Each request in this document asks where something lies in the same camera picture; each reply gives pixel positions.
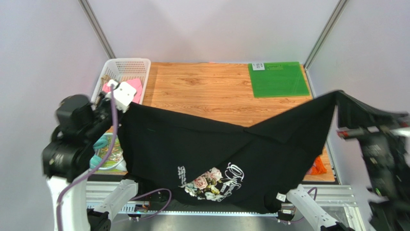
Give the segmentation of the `black floral t shirt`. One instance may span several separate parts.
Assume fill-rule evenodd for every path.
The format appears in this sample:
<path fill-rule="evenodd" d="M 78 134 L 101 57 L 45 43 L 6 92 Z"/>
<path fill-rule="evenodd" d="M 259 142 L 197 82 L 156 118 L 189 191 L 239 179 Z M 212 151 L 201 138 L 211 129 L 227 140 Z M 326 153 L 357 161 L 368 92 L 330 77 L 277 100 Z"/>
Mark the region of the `black floral t shirt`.
<path fill-rule="evenodd" d="M 128 172 L 146 190 L 167 188 L 189 205 L 280 208 L 324 148 L 338 92 L 250 127 L 133 104 L 118 138 Z"/>

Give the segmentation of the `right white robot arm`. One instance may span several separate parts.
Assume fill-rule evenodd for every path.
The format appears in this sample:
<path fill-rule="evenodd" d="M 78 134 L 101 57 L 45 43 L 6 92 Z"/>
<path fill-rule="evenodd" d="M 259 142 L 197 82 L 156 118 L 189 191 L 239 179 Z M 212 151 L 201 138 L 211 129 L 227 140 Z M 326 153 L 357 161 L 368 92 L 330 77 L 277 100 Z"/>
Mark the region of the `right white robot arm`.
<path fill-rule="evenodd" d="M 370 224 L 378 231 L 410 228 L 410 168 L 405 161 L 408 113 L 371 107 L 342 90 L 333 91 L 275 116 L 278 123 L 296 123 L 321 116 L 338 106 L 338 136 L 358 140 L 371 182 L 370 192 L 385 197 L 370 202 Z"/>

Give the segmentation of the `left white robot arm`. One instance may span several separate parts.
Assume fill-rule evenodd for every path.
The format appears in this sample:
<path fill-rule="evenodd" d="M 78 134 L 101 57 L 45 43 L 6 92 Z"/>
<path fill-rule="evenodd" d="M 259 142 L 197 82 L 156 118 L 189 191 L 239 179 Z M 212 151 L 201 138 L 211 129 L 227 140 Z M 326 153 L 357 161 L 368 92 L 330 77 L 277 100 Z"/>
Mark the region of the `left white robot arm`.
<path fill-rule="evenodd" d="M 94 144 L 109 129 L 118 129 L 132 97 L 110 92 L 97 105 L 78 94 L 65 98 L 56 110 L 59 125 L 42 152 L 43 172 L 50 189 L 57 231 L 108 231 L 112 220 L 137 193 L 138 184 L 123 180 L 101 204 L 87 208 L 87 179 Z"/>

